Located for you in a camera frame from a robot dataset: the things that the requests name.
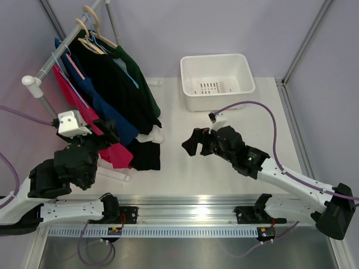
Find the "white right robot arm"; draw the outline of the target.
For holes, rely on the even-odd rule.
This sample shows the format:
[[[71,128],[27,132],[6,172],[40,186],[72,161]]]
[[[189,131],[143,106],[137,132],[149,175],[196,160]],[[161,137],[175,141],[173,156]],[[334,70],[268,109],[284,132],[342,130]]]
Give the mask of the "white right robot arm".
[[[295,196],[295,201],[279,201],[270,194],[262,194],[254,206],[259,222],[286,219],[314,225],[324,235],[343,240],[356,211],[349,186],[337,186],[315,181],[305,175],[279,166],[266,152],[246,145],[231,126],[217,131],[195,128],[182,147],[189,156],[214,154],[232,165],[239,174],[272,184]]]

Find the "light blue wire hanger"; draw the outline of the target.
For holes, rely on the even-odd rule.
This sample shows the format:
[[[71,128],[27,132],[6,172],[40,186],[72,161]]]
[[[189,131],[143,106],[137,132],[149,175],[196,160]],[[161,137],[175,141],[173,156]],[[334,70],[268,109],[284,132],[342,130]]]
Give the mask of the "light blue wire hanger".
[[[65,71],[59,66],[58,62],[55,67],[58,68],[58,76],[63,80],[62,86],[60,86],[65,99],[72,106],[83,106],[85,109],[93,107],[93,98],[88,94],[86,89],[86,79],[82,80],[73,66],[68,61],[66,54],[69,54],[72,60],[77,65],[77,58],[70,52],[68,48],[65,49],[64,53],[60,56]]]

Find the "dark green t shirt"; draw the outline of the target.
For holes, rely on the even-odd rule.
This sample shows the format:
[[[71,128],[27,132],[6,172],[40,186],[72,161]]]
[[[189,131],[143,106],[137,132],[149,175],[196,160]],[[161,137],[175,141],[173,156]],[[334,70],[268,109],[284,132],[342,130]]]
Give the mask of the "dark green t shirt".
[[[157,102],[155,101],[155,98],[153,97],[148,83],[138,64],[131,58],[129,54],[126,53],[126,51],[120,45],[118,45],[116,48],[112,48],[96,37],[95,40],[97,44],[105,49],[113,61],[119,65],[123,71],[125,71],[126,75],[132,80],[143,98],[150,105],[154,116],[159,118],[161,110],[158,107]]]

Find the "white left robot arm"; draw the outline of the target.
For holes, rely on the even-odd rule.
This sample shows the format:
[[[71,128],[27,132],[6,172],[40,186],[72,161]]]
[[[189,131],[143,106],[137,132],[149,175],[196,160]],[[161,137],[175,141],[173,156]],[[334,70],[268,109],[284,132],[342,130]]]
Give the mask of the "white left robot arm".
[[[94,133],[88,124],[84,125],[90,132],[86,135],[66,137],[57,133],[68,142],[64,149],[37,165],[22,183],[13,173],[16,188],[1,197],[1,236],[29,234],[54,222],[113,224],[119,220],[118,198],[111,193],[86,203],[55,202],[72,192],[71,185],[89,189],[95,182],[99,152],[119,142],[114,120],[96,119],[93,123],[101,134]]]

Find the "blue t shirt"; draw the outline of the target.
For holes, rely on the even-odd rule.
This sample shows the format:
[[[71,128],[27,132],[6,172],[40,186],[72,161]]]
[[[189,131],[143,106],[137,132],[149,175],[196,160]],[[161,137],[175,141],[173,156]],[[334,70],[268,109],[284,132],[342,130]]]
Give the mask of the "blue t shirt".
[[[120,144],[128,147],[139,134],[138,130],[128,122],[118,111],[111,107],[95,90],[93,82],[82,68],[80,61],[77,58],[77,63],[81,69],[82,74],[86,78],[86,89],[88,94],[93,98],[93,107],[97,116],[105,122],[112,119],[116,121],[116,129],[120,138]]]

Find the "beige wooden hanger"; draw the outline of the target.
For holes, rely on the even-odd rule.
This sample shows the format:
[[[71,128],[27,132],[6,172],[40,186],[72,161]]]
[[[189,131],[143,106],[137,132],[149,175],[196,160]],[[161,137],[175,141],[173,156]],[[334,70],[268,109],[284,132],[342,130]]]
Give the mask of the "beige wooden hanger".
[[[93,23],[93,28],[95,29],[95,37],[98,38],[99,40],[105,42],[107,45],[109,45],[110,47],[112,48],[116,48],[117,47],[117,44],[115,44],[114,42],[110,41],[109,39],[105,38],[101,32],[100,32],[100,20],[99,20],[99,17],[98,15],[95,13],[95,11],[87,6],[87,5],[84,5],[82,10],[84,12],[87,12],[88,14],[92,15],[92,17],[94,18],[94,23]]]
[[[98,54],[98,55],[103,55],[105,54],[105,51],[101,48],[99,48],[97,45],[93,44],[89,37],[89,31],[87,30],[85,24],[79,19],[79,18],[76,18],[75,19],[76,23],[79,24],[81,26],[82,29],[85,30],[85,36],[83,38],[78,38],[77,40],[84,46],[87,48],[87,50],[95,53],[95,54]]]

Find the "pink t shirt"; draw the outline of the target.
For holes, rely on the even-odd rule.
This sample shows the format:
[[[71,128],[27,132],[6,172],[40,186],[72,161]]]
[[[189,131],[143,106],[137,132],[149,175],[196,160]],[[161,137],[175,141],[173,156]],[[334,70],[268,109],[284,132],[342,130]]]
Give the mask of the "pink t shirt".
[[[71,106],[76,107],[86,124],[91,126],[94,133],[102,135],[103,132],[93,123],[93,120],[99,119],[95,111],[79,97],[80,94],[75,93],[73,86],[65,79],[65,74],[57,64],[53,66],[52,70],[67,102]],[[130,168],[130,162],[133,159],[132,153],[120,143],[115,143],[105,150],[100,150],[99,155],[101,159],[111,163],[114,169]]]

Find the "pink plastic hanger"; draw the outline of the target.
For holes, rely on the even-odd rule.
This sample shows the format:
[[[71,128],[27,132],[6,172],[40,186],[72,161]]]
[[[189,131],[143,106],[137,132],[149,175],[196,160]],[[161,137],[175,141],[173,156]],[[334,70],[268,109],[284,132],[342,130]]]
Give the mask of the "pink plastic hanger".
[[[81,71],[78,69],[77,65],[75,64],[75,62],[72,60],[71,56],[69,54],[66,54],[66,57],[68,59],[68,61],[70,62],[70,64],[73,66],[73,68],[75,69],[75,71],[77,72],[77,74],[79,75],[79,77],[84,80],[85,77],[84,75],[81,73]]]

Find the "beige wooden hanger front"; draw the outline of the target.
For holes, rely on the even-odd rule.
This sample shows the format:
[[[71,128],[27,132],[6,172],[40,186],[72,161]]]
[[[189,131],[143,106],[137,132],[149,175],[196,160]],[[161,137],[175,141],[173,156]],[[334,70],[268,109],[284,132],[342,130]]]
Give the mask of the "beige wooden hanger front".
[[[95,53],[95,54],[98,54],[98,55],[103,55],[105,54],[105,51],[101,48],[99,48],[97,45],[93,44],[89,37],[89,31],[87,30],[85,24],[79,19],[79,18],[76,18],[75,19],[76,23],[79,24],[81,26],[82,29],[85,30],[85,36],[83,38],[78,38],[77,40],[84,46],[87,48],[87,50]]]

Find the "white plastic basket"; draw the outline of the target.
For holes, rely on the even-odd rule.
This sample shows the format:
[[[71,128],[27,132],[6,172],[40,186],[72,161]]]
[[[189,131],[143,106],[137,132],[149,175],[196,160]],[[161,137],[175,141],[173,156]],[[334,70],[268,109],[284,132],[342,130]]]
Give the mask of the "white plastic basket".
[[[185,104],[191,112],[221,109],[256,89],[248,61],[239,53],[185,56],[180,71]]]

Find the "beige wooden hanger rear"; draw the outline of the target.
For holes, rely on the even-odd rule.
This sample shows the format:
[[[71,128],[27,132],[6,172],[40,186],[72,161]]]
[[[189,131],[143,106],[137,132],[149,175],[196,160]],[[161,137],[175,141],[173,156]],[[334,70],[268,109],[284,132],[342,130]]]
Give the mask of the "beige wooden hanger rear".
[[[99,40],[105,42],[107,45],[109,45],[110,47],[112,48],[116,48],[117,47],[117,44],[115,44],[114,42],[110,41],[109,39],[105,38],[101,32],[100,32],[100,20],[99,20],[99,17],[98,15],[95,13],[95,11],[87,6],[87,5],[84,5],[82,10],[84,12],[87,12],[88,14],[92,15],[92,17],[94,18],[94,23],[93,23],[93,28],[95,29],[95,37],[98,38]]]

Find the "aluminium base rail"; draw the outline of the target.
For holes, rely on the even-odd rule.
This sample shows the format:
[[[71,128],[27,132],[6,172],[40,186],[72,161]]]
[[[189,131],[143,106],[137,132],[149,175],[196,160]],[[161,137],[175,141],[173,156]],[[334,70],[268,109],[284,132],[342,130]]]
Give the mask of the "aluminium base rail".
[[[145,197],[106,193],[65,196],[43,203],[41,226],[79,224],[165,225],[236,223],[234,209],[252,208],[259,195]]]

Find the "black t shirt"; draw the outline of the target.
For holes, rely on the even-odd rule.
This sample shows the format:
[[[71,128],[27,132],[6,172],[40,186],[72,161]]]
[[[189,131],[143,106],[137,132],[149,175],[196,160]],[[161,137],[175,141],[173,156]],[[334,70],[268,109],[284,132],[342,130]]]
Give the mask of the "black t shirt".
[[[162,128],[162,123],[154,116],[150,105],[125,71],[109,55],[98,55],[87,50],[77,40],[84,36],[85,31],[81,30],[68,47],[91,78],[96,92],[140,134],[148,135],[153,125]],[[126,149],[133,155],[130,162],[132,168],[139,171],[160,170],[160,144],[140,143],[135,139]]]

